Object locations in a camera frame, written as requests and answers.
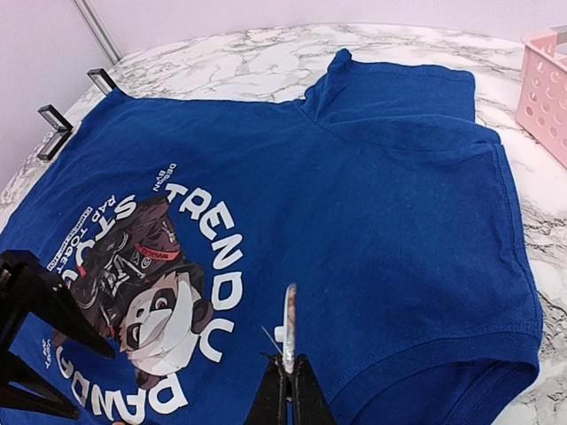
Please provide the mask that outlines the blue printed t-shirt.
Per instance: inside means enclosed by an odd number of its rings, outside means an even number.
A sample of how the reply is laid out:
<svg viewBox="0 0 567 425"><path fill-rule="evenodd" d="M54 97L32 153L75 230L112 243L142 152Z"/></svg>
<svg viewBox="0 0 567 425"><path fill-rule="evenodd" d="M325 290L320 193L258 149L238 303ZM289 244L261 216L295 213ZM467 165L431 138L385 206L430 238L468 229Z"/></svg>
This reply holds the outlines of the blue printed t-shirt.
<svg viewBox="0 0 567 425"><path fill-rule="evenodd" d="M347 50L279 104L113 91L1 246L60 274L117 357L35 317L15 353L84 424L241 424L296 284L297 347L338 423L493 422L539 374L542 311L474 91Z"/></svg>

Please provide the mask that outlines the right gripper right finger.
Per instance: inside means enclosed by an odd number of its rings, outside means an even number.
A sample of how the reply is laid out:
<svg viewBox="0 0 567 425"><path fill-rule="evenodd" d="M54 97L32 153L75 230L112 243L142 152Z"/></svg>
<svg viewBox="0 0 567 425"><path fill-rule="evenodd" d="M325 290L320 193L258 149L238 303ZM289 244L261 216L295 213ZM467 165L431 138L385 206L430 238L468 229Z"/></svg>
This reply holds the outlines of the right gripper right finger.
<svg viewBox="0 0 567 425"><path fill-rule="evenodd" d="M293 424L333 425L335 423L306 354L300 354L296 358L290 381Z"/></svg>

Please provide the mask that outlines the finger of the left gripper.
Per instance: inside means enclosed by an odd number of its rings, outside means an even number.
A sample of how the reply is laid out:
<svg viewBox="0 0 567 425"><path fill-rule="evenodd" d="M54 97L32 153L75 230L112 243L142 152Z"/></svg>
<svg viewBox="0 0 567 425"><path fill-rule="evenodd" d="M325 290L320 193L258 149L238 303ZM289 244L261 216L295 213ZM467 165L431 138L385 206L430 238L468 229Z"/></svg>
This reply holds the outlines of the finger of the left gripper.
<svg viewBox="0 0 567 425"><path fill-rule="evenodd" d="M68 397L12 352L1 352L1 407L75 421L81 415Z"/></svg>
<svg viewBox="0 0 567 425"><path fill-rule="evenodd" d="M60 334L113 359L115 351L82 314L60 275L48 271L31 251L1 254L1 350L10 350L29 314Z"/></svg>

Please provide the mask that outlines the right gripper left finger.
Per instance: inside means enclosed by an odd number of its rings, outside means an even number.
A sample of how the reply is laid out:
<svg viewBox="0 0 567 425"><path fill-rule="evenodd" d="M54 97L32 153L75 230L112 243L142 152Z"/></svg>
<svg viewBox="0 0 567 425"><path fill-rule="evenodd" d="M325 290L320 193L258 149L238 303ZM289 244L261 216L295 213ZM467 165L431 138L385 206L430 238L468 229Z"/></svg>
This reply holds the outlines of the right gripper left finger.
<svg viewBox="0 0 567 425"><path fill-rule="evenodd" d="M268 365L260 381L245 425L286 425L288 423L289 376L282 354L268 355Z"/></svg>

